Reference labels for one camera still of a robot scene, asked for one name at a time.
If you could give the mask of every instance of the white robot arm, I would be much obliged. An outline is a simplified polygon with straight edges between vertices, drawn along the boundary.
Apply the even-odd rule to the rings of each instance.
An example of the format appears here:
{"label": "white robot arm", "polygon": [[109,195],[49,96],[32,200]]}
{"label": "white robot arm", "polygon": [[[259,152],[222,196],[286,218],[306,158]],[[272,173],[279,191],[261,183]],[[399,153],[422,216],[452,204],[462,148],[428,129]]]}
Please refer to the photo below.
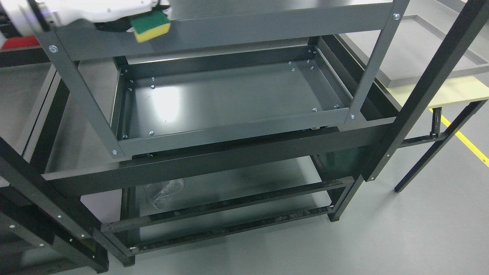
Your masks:
{"label": "white robot arm", "polygon": [[151,11],[167,0],[0,0],[0,30],[6,38],[29,36],[77,19],[93,23]]}

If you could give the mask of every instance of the green scouring pad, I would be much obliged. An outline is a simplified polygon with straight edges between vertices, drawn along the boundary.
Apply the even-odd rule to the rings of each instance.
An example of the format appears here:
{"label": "green scouring pad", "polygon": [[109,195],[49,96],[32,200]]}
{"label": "green scouring pad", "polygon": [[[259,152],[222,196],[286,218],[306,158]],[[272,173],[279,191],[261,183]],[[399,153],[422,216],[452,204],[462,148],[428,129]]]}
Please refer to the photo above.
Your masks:
{"label": "green scouring pad", "polygon": [[129,17],[129,22],[134,28],[134,36],[141,43],[170,30],[170,20],[160,10],[152,10]]}

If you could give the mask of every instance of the metal beam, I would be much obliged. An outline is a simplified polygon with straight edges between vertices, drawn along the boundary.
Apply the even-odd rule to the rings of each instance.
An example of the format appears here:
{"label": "metal beam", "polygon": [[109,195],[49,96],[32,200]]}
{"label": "metal beam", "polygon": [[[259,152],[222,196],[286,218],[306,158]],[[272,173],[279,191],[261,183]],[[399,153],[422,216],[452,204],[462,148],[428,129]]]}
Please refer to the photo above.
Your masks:
{"label": "metal beam", "polygon": [[388,126],[381,124],[345,132],[335,127],[296,131],[159,152],[150,158],[97,167],[102,170],[96,172],[76,170],[43,176],[63,194],[81,196],[376,144]]}

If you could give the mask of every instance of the clear plastic bag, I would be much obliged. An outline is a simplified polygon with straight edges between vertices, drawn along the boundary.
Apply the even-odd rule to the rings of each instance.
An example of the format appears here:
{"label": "clear plastic bag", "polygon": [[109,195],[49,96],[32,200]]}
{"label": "clear plastic bag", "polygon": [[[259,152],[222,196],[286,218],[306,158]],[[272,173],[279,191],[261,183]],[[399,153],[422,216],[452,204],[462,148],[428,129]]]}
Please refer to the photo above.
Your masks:
{"label": "clear plastic bag", "polygon": [[171,180],[167,182],[152,183],[144,185],[144,191],[148,196],[150,203],[160,209],[164,210],[165,207],[171,202],[174,194],[180,192],[185,187],[185,180]]}

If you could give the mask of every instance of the light yellow tabletop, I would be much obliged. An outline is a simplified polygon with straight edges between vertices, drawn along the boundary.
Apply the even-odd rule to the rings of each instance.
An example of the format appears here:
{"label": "light yellow tabletop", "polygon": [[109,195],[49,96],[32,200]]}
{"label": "light yellow tabletop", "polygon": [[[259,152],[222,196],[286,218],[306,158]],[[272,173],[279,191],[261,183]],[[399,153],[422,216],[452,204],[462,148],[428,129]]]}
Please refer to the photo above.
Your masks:
{"label": "light yellow tabletop", "polygon": [[[395,100],[404,106],[415,85],[387,88]],[[450,78],[438,90],[428,108],[443,107],[489,99],[489,88],[474,76]]]}

